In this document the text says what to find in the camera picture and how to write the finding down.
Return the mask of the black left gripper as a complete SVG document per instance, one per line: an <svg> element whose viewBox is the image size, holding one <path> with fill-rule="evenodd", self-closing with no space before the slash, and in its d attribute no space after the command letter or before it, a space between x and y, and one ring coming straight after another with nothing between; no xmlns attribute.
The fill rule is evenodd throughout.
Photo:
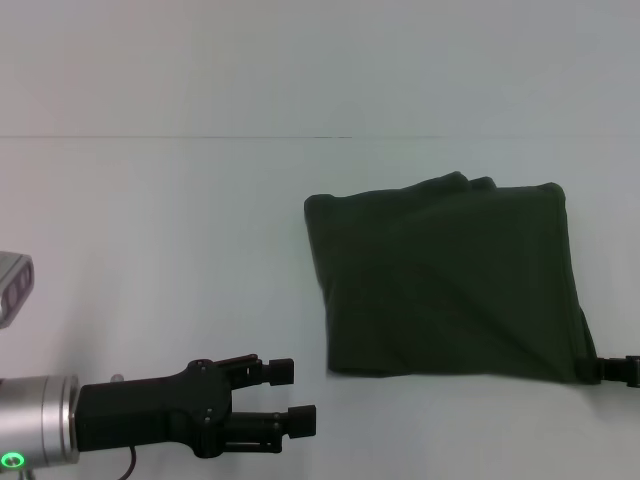
<svg viewBox="0 0 640 480"><path fill-rule="evenodd" d="M291 385L294 370L293 359L264 363L251 354L214 364L193 361L167 377L85 385L77 401L77 448L90 452L174 442L199 458L216 457L222 450L281 453L285 436L316 435L315 405L232 413L225 419L231 411L231 389Z"/></svg>

